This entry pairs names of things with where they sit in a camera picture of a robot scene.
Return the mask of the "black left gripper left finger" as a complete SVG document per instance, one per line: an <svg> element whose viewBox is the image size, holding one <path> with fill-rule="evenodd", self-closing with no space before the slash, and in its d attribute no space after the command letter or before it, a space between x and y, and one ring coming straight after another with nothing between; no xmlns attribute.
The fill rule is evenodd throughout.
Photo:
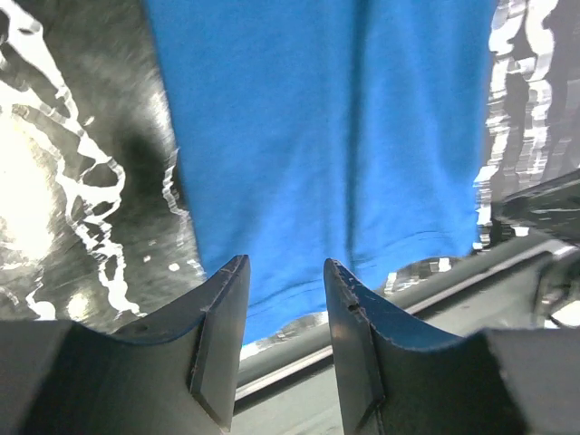
<svg viewBox="0 0 580 435"><path fill-rule="evenodd" d="M223 434L231 427L250 262L126 324L1 324L4 434Z"/></svg>

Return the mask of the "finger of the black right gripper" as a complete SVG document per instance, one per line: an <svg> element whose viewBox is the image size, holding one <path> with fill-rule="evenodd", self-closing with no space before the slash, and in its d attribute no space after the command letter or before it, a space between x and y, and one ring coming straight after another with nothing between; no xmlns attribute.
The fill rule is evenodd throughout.
<svg viewBox="0 0 580 435"><path fill-rule="evenodd" d="M560 240L578 240L579 170L505 197L492 206L492 216Z"/></svg>

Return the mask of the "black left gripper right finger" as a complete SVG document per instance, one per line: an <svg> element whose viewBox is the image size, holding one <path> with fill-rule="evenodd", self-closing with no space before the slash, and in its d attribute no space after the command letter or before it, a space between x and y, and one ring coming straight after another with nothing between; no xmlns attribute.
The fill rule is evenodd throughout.
<svg viewBox="0 0 580 435"><path fill-rule="evenodd" d="M576 434L579 332L442 331L324 264L347 434Z"/></svg>

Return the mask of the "blue printed t shirt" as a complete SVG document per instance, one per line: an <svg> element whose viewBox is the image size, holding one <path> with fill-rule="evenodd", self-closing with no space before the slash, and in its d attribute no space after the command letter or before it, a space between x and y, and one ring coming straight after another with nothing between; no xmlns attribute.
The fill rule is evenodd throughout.
<svg viewBox="0 0 580 435"><path fill-rule="evenodd" d="M465 256L492 1L149 1L179 174L209 274L251 260L246 343L367 286Z"/></svg>

